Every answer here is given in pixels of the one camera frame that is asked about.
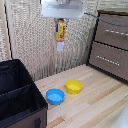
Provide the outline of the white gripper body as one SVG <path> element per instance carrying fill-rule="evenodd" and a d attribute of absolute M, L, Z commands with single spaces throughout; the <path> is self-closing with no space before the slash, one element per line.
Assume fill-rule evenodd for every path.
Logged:
<path fill-rule="evenodd" d="M 85 12 L 81 0 L 41 0 L 41 5 L 41 15 L 48 18 L 79 19 Z"/>

